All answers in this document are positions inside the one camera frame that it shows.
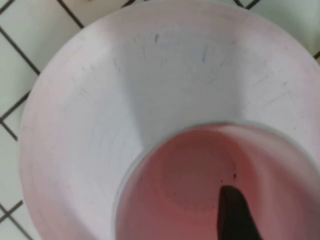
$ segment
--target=tiled floor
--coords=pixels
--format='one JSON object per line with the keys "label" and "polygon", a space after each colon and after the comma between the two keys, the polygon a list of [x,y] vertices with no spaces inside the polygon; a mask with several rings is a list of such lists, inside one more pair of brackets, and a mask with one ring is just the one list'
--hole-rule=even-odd
{"label": "tiled floor", "polygon": [[[0,0],[1,240],[41,239],[22,202],[18,170],[17,136],[29,91],[68,39],[96,19],[120,9],[126,1]],[[319,0],[218,1],[247,8],[278,24],[320,63]]]}

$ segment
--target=tile grout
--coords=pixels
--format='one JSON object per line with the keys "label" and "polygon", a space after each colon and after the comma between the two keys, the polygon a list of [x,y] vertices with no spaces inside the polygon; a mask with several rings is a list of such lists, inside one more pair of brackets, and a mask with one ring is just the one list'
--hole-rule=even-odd
{"label": "tile grout", "polygon": [[10,127],[8,127],[7,124],[5,124],[5,122],[0,121],[0,125],[3,126],[3,128],[8,132],[8,134],[10,134],[10,136],[11,136],[15,141],[18,141],[17,135],[10,129]]}
{"label": "tile grout", "polygon": [[244,8],[244,5],[239,0],[233,0],[235,4],[237,4],[239,7]]}
{"label": "tile grout", "polygon": [[245,9],[247,9],[247,10],[250,10],[250,9],[252,9],[257,3],[259,3],[260,2],[260,0],[253,0],[252,2],[250,2],[246,7],[245,7]]}
{"label": "tile grout", "polygon": [[12,105],[1,117],[0,121],[4,121],[14,110],[16,110],[28,98],[30,91],[23,95],[14,105]]}
{"label": "tile grout", "polygon": [[57,0],[57,2],[66,11],[66,13],[73,19],[73,21],[79,26],[79,28],[83,29],[85,27],[82,24],[82,22],[76,17],[76,15],[70,10],[70,8],[64,3],[63,0]]}
{"label": "tile grout", "polygon": [[40,71],[31,62],[27,55],[18,47],[18,45],[12,40],[12,38],[6,33],[6,31],[0,26],[0,33],[5,37],[5,39],[11,44],[11,46],[20,54],[20,56],[26,61],[26,63],[32,68],[32,70],[39,75]]}
{"label": "tile grout", "polygon": [[[26,230],[24,230],[24,228],[14,219],[13,216],[11,216],[11,214],[17,210],[21,205],[23,204],[23,201],[20,200],[13,208],[15,208],[6,218],[10,219],[10,221],[20,230],[20,232],[29,240],[33,240],[33,238],[27,233]],[[9,213],[13,208],[11,208],[9,211],[7,211],[5,209],[4,206],[2,206],[2,204],[0,203],[0,210],[2,210],[4,212],[4,214]]]}
{"label": "tile grout", "polygon": [[34,240],[26,230],[12,217],[11,215],[8,216],[8,218],[11,220],[11,222],[22,232],[22,234],[29,240]]}
{"label": "tile grout", "polygon": [[15,0],[9,0],[7,1],[1,8],[0,8],[0,15],[7,10],[8,7],[14,2]]}
{"label": "tile grout", "polygon": [[20,200],[17,204],[15,204],[9,211],[6,211],[6,209],[1,205],[0,203],[0,209],[3,211],[4,215],[0,217],[0,223],[3,222],[9,215],[11,215],[15,210],[17,210],[21,205],[24,203],[22,200]]}

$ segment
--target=black tip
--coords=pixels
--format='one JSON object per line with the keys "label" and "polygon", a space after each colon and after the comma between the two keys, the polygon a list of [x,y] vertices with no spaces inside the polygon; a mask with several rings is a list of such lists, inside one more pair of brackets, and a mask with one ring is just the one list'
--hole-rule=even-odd
{"label": "black tip", "polygon": [[245,197],[233,186],[220,189],[217,232],[219,240],[262,240]]}

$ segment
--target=scratch mark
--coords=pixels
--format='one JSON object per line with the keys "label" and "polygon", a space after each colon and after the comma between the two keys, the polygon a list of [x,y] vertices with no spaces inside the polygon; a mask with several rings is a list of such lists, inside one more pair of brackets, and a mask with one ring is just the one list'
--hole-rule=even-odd
{"label": "scratch mark", "polygon": [[158,38],[159,38],[159,34],[156,34],[154,37],[154,42],[157,43],[158,42]]}
{"label": "scratch mark", "polygon": [[146,47],[145,46],[142,46],[142,55],[143,55],[144,59],[147,59],[147,57],[146,57]]}
{"label": "scratch mark", "polygon": [[204,45],[204,48],[203,48],[203,53],[202,53],[202,62],[203,62],[203,63],[205,63],[205,62],[206,62],[206,59],[207,59],[208,47],[209,47],[209,43],[206,43],[206,44]]}
{"label": "scratch mark", "polygon": [[78,88],[78,84],[77,84],[77,81],[76,81],[76,79],[73,77],[72,78],[72,82],[74,83],[74,85]]}
{"label": "scratch mark", "polygon": [[94,66],[92,66],[92,64],[90,63],[90,69],[95,70],[96,68]]}
{"label": "scratch mark", "polygon": [[283,98],[285,95],[287,95],[287,93],[283,93],[283,94],[281,94],[280,96],[276,96],[275,98],[267,101],[263,106],[264,106],[264,107],[269,106],[269,105],[271,105],[272,103],[274,103],[274,102],[278,101],[279,99]]}
{"label": "scratch mark", "polygon": [[262,83],[264,80],[266,80],[268,78],[269,78],[269,75],[265,76],[264,78],[260,79],[259,81],[256,81],[254,84],[252,84],[252,87],[259,85],[260,83]]}
{"label": "scratch mark", "polygon": [[113,60],[113,65],[115,66],[115,68],[118,70],[118,73],[121,73],[121,69],[118,67],[117,61],[115,58],[112,59]]}
{"label": "scratch mark", "polygon": [[160,69],[162,69],[163,65],[164,65],[164,57],[161,54]]}
{"label": "scratch mark", "polygon": [[80,94],[87,100],[92,99],[92,96],[90,95],[90,93],[87,90],[85,90],[83,87],[80,88]]}
{"label": "scratch mark", "polygon": [[228,58],[225,57],[219,64],[219,67],[221,68],[226,62],[228,61]]}
{"label": "scratch mark", "polygon": [[217,80],[216,77],[212,77],[212,78],[210,79],[210,81],[208,82],[208,85],[212,84],[212,83],[215,82],[216,80]]}

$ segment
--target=white tile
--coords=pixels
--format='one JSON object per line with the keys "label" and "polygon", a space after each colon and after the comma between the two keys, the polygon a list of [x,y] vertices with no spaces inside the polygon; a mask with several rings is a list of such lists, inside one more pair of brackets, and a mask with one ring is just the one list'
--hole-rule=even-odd
{"label": "white tile", "polygon": [[27,101],[24,101],[16,110],[14,110],[5,120],[6,125],[14,132],[15,135],[19,135],[20,123],[22,114],[25,109]]}
{"label": "white tile", "polygon": [[23,233],[7,218],[0,223],[1,240],[27,240]]}
{"label": "white tile", "polygon": [[37,75],[0,34],[0,116],[34,85]]}
{"label": "white tile", "polygon": [[312,55],[320,50],[319,0],[261,0],[251,11],[286,30]]}
{"label": "white tile", "polygon": [[38,231],[33,224],[26,205],[19,207],[12,216],[22,226],[22,228],[32,237],[33,240],[41,240]]}
{"label": "white tile", "polygon": [[56,0],[15,1],[0,25],[40,70],[80,30]]}
{"label": "white tile", "polygon": [[119,10],[127,0],[63,0],[76,17],[87,26]]}
{"label": "white tile", "polygon": [[0,203],[9,210],[22,198],[18,144],[0,125]]}

